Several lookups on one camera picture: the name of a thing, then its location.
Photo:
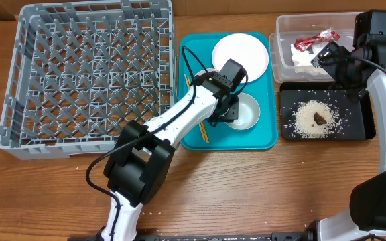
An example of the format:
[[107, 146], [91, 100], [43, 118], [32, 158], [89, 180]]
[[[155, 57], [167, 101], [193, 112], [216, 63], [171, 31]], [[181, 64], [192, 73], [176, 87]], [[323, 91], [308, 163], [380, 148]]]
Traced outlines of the pink bowl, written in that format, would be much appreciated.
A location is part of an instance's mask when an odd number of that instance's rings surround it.
[[194, 76], [197, 77], [197, 76], [201, 76], [201, 75], [205, 75], [205, 76], [213, 76], [214, 73], [218, 72], [217, 69], [214, 69], [214, 68], [207, 68], [206, 70], [200, 70], [199, 72], [197, 72]]

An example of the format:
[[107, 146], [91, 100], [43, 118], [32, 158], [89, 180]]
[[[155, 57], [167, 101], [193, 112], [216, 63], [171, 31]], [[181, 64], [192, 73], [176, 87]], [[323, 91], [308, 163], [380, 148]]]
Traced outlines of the white paper napkin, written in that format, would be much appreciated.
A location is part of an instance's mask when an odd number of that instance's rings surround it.
[[325, 74], [326, 72], [324, 69], [313, 67], [311, 61], [322, 51], [326, 44], [326, 42], [315, 42], [305, 51], [300, 51], [291, 44], [292, 62], [294, 63], [295, 71], [309, 73], [313, 76]]

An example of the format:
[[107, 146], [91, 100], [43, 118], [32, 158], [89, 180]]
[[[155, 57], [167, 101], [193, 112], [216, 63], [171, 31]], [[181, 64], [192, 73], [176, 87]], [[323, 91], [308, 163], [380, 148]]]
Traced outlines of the clear plastic waste bin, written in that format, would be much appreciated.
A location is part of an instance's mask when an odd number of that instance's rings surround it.
[[296, 72], [290, 45], [298, 38], [312, 37], [331, 28], [340, 35], [337, 43], [351, 51], [357, 14], [345, 12], [279, 16], [276, 20], [275, 33], [270, 35], [271, 65], [275, 81], [278, 83], [330, 81], [331, 77], [327, 73], [313, 76], [309, 73]]

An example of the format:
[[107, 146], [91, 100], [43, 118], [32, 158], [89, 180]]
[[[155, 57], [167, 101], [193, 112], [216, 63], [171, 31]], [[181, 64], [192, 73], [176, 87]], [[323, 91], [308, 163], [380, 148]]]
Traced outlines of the teal plastic serving tray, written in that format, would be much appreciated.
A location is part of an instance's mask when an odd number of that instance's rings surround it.
[[[259, 103], [261, 115], [258, 122], [250, 129], [236, 130], [230, 128], [226, 123], [218, 123], [216, 127], [212, 127], [207, 121], [204, 121], [209, 142], [202, 138], [200, 128], [194, 127], [181, 140], [185, 148], [195, 151], [269, 149], [276, 144], [278, 139], [277, 112], [269, 40], [260, 33], [247, 34], [258, 38], [269, 53], [269, 65], [265, 73], [256, 81], [248, 83], [249, 79], [244, 79], [241, 82], [246, 86], [242, 93], [251, 95]], [[230, 33], [192, 34], [184, 37], [180, 46], [191, 49], [205, 67], [214, 68], [212, 51], [217, 42], [228, 35]]]

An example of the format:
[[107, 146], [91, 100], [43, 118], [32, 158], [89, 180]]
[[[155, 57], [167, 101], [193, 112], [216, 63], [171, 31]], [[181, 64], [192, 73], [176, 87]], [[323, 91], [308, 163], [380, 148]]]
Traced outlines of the grey bowl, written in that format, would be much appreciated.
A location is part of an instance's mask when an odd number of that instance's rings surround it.
[[253, 127], [259, 120], [261, 110], [259, 103], [249, 94], [240, 93], [239, 117], [227, 125], [236, 130], [246, 130]]

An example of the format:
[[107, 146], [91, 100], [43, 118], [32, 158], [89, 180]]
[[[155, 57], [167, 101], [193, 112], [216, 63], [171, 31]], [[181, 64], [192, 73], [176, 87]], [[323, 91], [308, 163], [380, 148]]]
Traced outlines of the red snack wrapper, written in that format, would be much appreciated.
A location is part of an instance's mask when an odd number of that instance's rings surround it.
[[294, 47], [301, 52], [308, 50], [315, 42], [331, 42], [338, 41], [340, 35], [332, 29], [326, 29], [321, 31], [319, 34], [312, 37], [298, 38], [294, 42]]

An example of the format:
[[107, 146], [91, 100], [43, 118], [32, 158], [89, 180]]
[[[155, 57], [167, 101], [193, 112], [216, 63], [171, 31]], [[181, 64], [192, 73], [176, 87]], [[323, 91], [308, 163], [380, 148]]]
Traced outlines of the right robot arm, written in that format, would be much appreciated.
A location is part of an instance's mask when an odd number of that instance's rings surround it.
[[377, 176], [356, 186], [347, 210], [316, 220], [303, 240], [384, 240], [386, 237], [386, 11], [369, 10], [355, 17], [353, 51], [327, 44], [311, 61], [334, 80], [333, 87], [352, 98], [366, 90], [373, 100], [379, 132]]

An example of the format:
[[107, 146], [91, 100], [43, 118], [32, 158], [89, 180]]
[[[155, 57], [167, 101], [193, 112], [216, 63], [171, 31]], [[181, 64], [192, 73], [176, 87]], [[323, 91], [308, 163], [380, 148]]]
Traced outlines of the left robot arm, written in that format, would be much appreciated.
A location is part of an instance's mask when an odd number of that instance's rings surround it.
[[141, 209], [162, 186], [180, 140], [201, 121], [215, 126], [237, 120], [236, 89], [246, 76], [246, 69], [229, 59], [221, 70], [195, 76], [185, 96], [160, 116], [123, 127], [103, 171], [111, 209], [97, 240], [136, 238]]

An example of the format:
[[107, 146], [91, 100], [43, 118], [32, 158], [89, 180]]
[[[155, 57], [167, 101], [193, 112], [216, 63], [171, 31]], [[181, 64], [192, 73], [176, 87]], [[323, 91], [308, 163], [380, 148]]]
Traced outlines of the brown food scrap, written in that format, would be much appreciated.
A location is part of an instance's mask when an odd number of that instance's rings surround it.
[[322, 117], [321, 115], [319, 115], [317, 112], [314, 113], [314, 122], [317, 124], [317, 125], [325, 125], [327, 123], [327, 120]]

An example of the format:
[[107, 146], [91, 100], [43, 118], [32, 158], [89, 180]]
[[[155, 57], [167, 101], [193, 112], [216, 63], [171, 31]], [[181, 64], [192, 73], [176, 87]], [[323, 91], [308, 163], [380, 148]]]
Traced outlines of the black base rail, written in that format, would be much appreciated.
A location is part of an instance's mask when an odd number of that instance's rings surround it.
[[137, 236], [134, 241], [302, 241], [301, 232], [274, 232], [259, 236]]

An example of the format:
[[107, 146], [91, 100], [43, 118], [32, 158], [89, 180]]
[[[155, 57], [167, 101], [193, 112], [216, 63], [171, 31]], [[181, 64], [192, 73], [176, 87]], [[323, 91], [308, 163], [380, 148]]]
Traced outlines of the large pink round plate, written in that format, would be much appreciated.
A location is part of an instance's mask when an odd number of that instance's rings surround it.
[[212, 65], [221, 70], [229, 59], [233, 59], [247, 72], [249, 81], [259, 79], [269, 65], [269, 53], [256, 37], [246, 33], [234, 33], [223, 37], [212, 51]]

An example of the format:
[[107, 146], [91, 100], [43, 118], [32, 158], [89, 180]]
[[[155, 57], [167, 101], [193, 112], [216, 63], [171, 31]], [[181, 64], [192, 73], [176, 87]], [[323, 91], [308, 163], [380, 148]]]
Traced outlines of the white rice pile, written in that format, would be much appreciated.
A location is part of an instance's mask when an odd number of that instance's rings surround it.
[[[293, 139], [328, 139], [345, 135], [352, 103], [335, 90], [285, 90], [280, 94], [283, 134]], [[314, 122], [314, 113], [327, 120]]]

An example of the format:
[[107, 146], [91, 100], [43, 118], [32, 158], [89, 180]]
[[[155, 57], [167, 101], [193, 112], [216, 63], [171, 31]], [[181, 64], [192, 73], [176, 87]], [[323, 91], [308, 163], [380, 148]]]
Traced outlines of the black food waste tray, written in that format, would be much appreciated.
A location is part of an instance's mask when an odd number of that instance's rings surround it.
[[[284, 82], [279, 87], [280, 94], [285, 90], [330, 90], [330, 82]], [[335, 138], [328, 138], [322, 140], [356, 140], [362, 141], [372, 139], [376, 135], [375, 122], [373, 119], [373, 111], [369, 94], [366, 94], [358, 102], [350, 101], [347, 96], [346, 99], [352, 103], [350, 110], [352, 117], [349, 119], [349, 126], [345, 129], [345, 135], [337, 135]], [[286, 140], [318, 140], [318, 139], [293, 139], [288, 138], [283, 134]]]

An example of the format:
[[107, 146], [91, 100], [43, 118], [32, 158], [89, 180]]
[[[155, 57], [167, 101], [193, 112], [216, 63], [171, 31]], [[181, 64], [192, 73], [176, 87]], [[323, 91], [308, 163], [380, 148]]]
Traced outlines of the grey plastic dish rack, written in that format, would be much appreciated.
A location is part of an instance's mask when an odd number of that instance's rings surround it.
[[172, 3], [79, 1], [24, 6], [0, 121], [18, 159], [111, 150], [178, 96]]

